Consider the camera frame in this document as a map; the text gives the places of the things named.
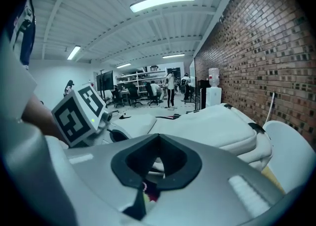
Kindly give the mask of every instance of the person in white shirt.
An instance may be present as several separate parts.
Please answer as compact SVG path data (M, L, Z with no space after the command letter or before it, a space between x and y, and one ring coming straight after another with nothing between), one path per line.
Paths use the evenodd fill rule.
M176 109L177 107L174 106L174 74L173 72L169 73L166 77L166 81L168 80L168 82L166 83L167 86L167 92L168 92L168 109L172 110L172 109Z
M162 90L161 90L161 88L160 88L160 86L158 86L156 83L155 83L155 81L154 80L152 80L152 83L151 83L151 85L150 85L151 87L152 87L152 91L153 91L153 95L154 96L158 96L158 98L159 98L159 102L161 102L162 101Z
M184 74L184 77L181 79L181 86L185 86L186 87L186 93L184 94L184 100L185 101L187 101L189 99L189 96L190 96L189 83L190 83L190 77L186 73L186 74Z

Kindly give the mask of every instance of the blue garment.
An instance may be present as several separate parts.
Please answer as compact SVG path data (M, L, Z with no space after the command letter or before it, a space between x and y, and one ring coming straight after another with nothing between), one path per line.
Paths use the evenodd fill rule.
M32 0L23 0L18 4L6 25L16 58L20 59L26 69L29 67L35 41L35 24Z

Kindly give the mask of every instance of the ceiling light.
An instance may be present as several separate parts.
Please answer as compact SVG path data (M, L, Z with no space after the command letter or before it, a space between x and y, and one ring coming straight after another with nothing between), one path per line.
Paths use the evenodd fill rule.
M122 65L122 66L118 66L117 68L122 68L122 67L125 67L125 66L130 66L131 63L128 63L128 64L125 64L125 65Z
M73 51L70 53L69 57L67 58L67 60L72 60L73 57L76 55L76 53L80 50L80 46L75 46Z
M185 54L177 54L177 55L170 55L170 56L164 56L162 58L175 58L175 57L183 57Z
M161 4L166 4L166 3L171 3L171 2L177 2L177 1L188 1L188 0L143 0L137 3L134 3L130 6L130 9L136 13L138 11L141 11L143 9L161 5Z

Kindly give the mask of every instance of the black pants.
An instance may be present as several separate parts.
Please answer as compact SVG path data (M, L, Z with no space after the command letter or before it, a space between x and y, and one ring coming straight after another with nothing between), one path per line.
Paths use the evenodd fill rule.
M173 100L174 100L174 89L168 89L168 108L170 107L170 101L171 101L171 105L173 106L174 103L173 103Z
M186 85L186 93L184 94L184 100L188 100L190 96L190 87L189 85Z

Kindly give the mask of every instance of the black office chair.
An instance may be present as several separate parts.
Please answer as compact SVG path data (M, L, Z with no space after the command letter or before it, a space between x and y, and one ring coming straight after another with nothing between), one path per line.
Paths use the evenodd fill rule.
M145 88L148 92L148 98L150 100L147 104L150 106L152 103L157 103L158 105L158 95L154 96L152 86L150 85L150 83L147 82Z
M117 108L117 106L125 106L122 95L119 91L113 91L112 94L115 108Z
M129 98L130 100L134 101L134 107L136 106L136 104L140 104L140 105L143 105L141 102L140 102L140 96L138 95L137 93L137 88L136 86L132 86L132 87L129 87L128 88L128 91L129 91Z

